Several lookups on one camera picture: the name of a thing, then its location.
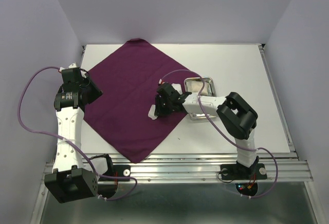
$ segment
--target white tabletop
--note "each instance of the white tabletop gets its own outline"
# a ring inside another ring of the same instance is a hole
[[[81,67],[90,70],[120,46],[87,45]],[[214,80],[217,96],[226,96],[231,91],[239,93],[259,115],[255,129],[256,147],[265,147],[273,153],[290,151],[258,45],[153,44],[153,46],[201,76],[211,77]],[[219,118],[214,122],[228,134]],[[82,151],[85,153],[118,154],[86,122],[82,124],[81,135]],[[236,153],[236,148],[222,138],[208,121],[192,121],[188,115],[152,152],[152,154],[217,153]]]

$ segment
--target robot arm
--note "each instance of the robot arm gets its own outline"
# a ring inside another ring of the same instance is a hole
[[[58,134],[81,148],[81,125],[85,105],[102,95],[88,73],[76,64],[61,70],[63,84],[54,101]],[[84,169],[81,155],[68,143],[58,139],[52,174],[45,175],[45,185],[58,202],[93,197],[97,194],[96,175]]]
[[[202,114],[198,102],[198,94],[186,92],[180,94],[169,83],[163,83],[157,88],[155,116],[166,116],[173,112]],[[223,122],[228,133],[234,137],[237,145],[243,148],[255,149],[254,129],[257,113],[237,93],[231,92],[226,97],[201,96],[201,103],[209,115],[217,116]],[[256,151],[237,149],[237,170],[239,174],[255,173],[258,163]]]

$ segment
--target purple cloth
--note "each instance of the purple cloth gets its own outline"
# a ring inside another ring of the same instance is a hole
[[[177,69],[186,68],[148,42],[126,42],[89,71],[103,95],[86,107],[85,121],[131,162],[142,161],[185,116],[148,117],[159,79]],[[184,79],[194,76],[182,71],[164,80],[184,88]]]

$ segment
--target cable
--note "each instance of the cable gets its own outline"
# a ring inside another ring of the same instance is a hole
[[[252,186],[255,184],[255,182],[256,182],[256,174],[254,175],[254,180],[253,180],[253,183],[251,184],[251,186],[250,186],[250,188],[252,188]]]
[[[40,72],[44,71],[44,70],[47,70],[47,69],[56,69],[57,71],[59,71],[60,69],[58,67],[54,67],[54,66],[48,66],[48,67],[44,67],[40,70],[38,70],[35,74],[33,74],[33,76],[30,78],[30,80],[27,82],[26,86],[24,87],[23,89],[23,92],[21,94],[21,97],[20,97],[20,100],[19,100],[19,105],[18,105],[18,108],[17,108],[17,118],[19,120],[19,123],[20,125],[22,126],[22,128],[24,128],[25,130],[27,130],[28,132],[31,132],[31,133],[36,133],[36,134],[45,134],[45,135],[49,135],[49,136],[52,136],[52,137],[55,137],[55,138],[58,138],[58,139],[61,139],[65,142],[67,142],[70,146],[72,146],[88,163],[89,165],[92,167],[93,169],[93,172],[99,176],[99,177],[102,177],[102,178],[107,178],[107,179],[132,179],[135,181],[135,184],[134,186],[124,195],[120,196],[120,197],[116,197],[116,198],[104,198],[102,197],[101,195],[98,195],[98,198],[101,198],[101,199],[104,199],[105,201],[114,201],[114,200],[119,200],[119,199],[122,199],[124,198],[125,196],[129,195],[137,186],[137,179],[134,178],[134,177],[114,177],[114,176],[107,176],[107,175],[102,175],[102,174],[99,174],[97,173],[92,161],[87,157],[87,155],[85,153],[82,152],[82,150],[80,150],[74,143],[72,143],[70,140],[67,140],[65,139],[64,137],[58,135],[58,134],[55,134],[55,133],[51,133],[51,132],[45,132],[45,131],[42,131],[42,130],[33,130],[31,128],[28,128],[23,122],[22,122],[22,118],[21,118],[21,107],[22,107],[22,102],[23,102],[23,98],[24,98],[24,95],[26,93],[26,90],[27,88],[30,86],[32,80],[35,78],[36,75],[38,75]]]
[[[221,182],[229,184],[229,183],[232,183],[234,181],[234,179],[232,179],[231,181],[224,181],[224,180],[220,179],[220,174],[222,174],[222,172],[219,172],[217,174],[217,179],[219,179]]]
[[[89,72],[88,71],[86,71],[85,69],[83,69],[83,68],[80,68],[80,71],[83,71],[83,72],[85,72],[87,75],[86,75],[86,77],[89,77],[90,76],[90,74],[89,74]],[[86,88],[86,87],[88,87],[89,86],[89,84],[90,84],[90,78],[88,79],[89,80],[89,82],[88,82],[88,84],[87,85],[85,85],[85,86],[81,86],[81,85],[79,85],[79,87],[81,87],[81,88]]]
[[[250,183],[252,182],[252,180],[253,180],[253,183],[256,181],[256,174],[254,174],[252,176],[252,178],[249,180],[248,185],[250,185]]]
[[[247,197],[249,197],[249,198],[260,198],[260,197],[263,197],[263,196],[265,196],[265,195],[267,195],[270,191],[272,191],[273,190],[273,188],[275,187],[275,185],[277,184],[277,181],[278,181],[278,174],[279,174],[279,168],[278,168],[278,163],[277,163],[277,160],[275,159],[275,157],[274,157],[274,155],[268,150],[268,149],[266,149],[266,148],[263,148],[263,147],[259,147],[259,148],[245,148],[245,147],[242,147],[242,146],[240,146],[240,145],[238,145],[238,144],[236,144],[236,143],[234,143],[232,140],[230,140],[220,129],[219,129],[219,127],[217,127],[217,125],[210,119],[210,117],[209,117],[209,115],[207,114],[207,112],[206,112],[206,110],[204,109],[204,107],[203,107],[203,105],[202,105],[202,103],[201,103],[201,93],[202,93],[202,91],[203,91],[203,89],[205,88],[205,81],[204,81],[204,79],[199,75],[199,74],[197,74],[196,72],[193,72],[193,71],[190,71],[190,70],[187,70],[187,69],[178,69],[178,70],[174,70],[174,71],[171,71],[171,72],[169,72],[169,73],[167,73],[166,75],[164,75],[163,77],[162,77],[162,79],[161,79],[161,81],[165,78],[165,77],[167,77],[168,75],[170,75],[170,74],[172,74],[172,73],[174,73],[174,72],[178,72],[178,71],[189,71],[189,72],[191,72],[191,73],[194,73],[195,75],[197,75],[200,79],[201,79],[201,81],[202,81],[202,88],[200,89],[200,91],[199,91],[199,93],[198,93],[198,102],[199,102],[199,106],[200,106],[200,108],[201,108],[201,110],[202,110],[202,112],[204,113],[204,115],[206,116],[206,118],[207,118],[207,120],[210,122],[210,124],[212,124],[212,126],[230,143],[230,144],[232,144],[233,146],[235,146],[236,148],[239,148],[239,149],[241,149],[241,150],[244,150],[244,151],[251,151],[251,152],[255,152],[255,151],[259,151],[259,150],[264,150],[264,151],[266,151],[271,157],[272,157],[272,159],[273,159],[273,161],[274,161],[274,164],[275,164],[275,166],[276,166],[276,177],[275,177],[275,179],[274,179],[274,182],[273,182],[273,184],[272,184],[272,186],[270,187],[270,189],[268,189],[266,192],[264,192],[263,194],[260,194],[260,195],[258,195],[258,196],[253,196],[253,197],[249,197],[249,196],[247,196]]]

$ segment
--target silver tray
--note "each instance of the silver tray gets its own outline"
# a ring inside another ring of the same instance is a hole
[[[207,96],[211,96],[211,97],[216,97],[216,90],[215,90],[215,85],[214,85],[214,81],[212,80],[212,78],[210,77],[202,77],[202,79],[209,84],[210,86],[210,95]],[[198,82],[202,82],[200,78],[187,78],[184,80],[184,88],[185,91],[190,92],[190,90],[188,89],[188,85],[187,83],[189,81],[198,81]],[[206,119],[206,116],[204,114],[190,114],[190,117],[192,120],[199,120],[199,119]],[[210,119],[215,119],[216,116],[213,115],[209,115]]]

